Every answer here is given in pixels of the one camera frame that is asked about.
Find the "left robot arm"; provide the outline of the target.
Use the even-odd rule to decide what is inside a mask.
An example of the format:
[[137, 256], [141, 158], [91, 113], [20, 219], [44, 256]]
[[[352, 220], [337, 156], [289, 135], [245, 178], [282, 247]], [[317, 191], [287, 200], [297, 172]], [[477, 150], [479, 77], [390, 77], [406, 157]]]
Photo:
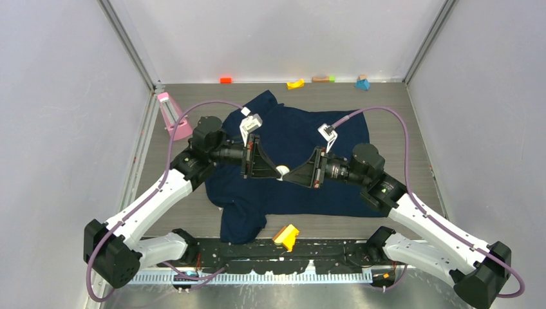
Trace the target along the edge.
[[142, 237], [174, 204], [199, 188], [218, 164], [238, 165], [246, 178], [282, 178], [285, 172], [267, 157], [259, 136], [253, 133], [262, 123], [257, 114], [245, 117], [239, 126], [241, 142], [234, 142], [227, 138], [219, 118], [202, 117], [188, 146], [167, 161], [154, 185], [104, 223], [92, 220], [86, 225], [84, 259], [88, 266], [115, 289], [128, 284], [139, 270], [163, 261], [191, 266], [198, 253], [184, 231]]

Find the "white round brooch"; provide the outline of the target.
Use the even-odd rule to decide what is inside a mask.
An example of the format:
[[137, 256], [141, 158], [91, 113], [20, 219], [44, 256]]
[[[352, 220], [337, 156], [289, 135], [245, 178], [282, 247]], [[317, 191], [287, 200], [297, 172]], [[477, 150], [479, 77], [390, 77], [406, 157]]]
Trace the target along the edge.
[[282, 181], [284, 175], [288, 174], [290, 172], [290, 168], [285, 165], [277, 165], [276, 170], [279, 173], [279, 177], [277, 177], [277, 180]]

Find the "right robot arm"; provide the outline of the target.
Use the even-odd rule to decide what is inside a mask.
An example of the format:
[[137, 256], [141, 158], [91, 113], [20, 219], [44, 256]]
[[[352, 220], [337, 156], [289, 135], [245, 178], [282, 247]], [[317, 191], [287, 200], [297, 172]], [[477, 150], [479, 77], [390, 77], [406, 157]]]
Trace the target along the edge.
[[412, 265], [451, 286], [474, 308], [490, 308], [510, 277], [511, 249], [492, 245], [447, 221], [422, 203], [406, 186], [384, 172], [385, 159], [371, 144], [358, 144], [349, 159], [317, 147], [307, 162], [290, 170], [278, 167], [281, 179], [318, 189], [325, 180], [361, 187], [361, 199], [372, 209], [416, 232], [426, 244], [381, 226], [366, 241], [368, 257]]

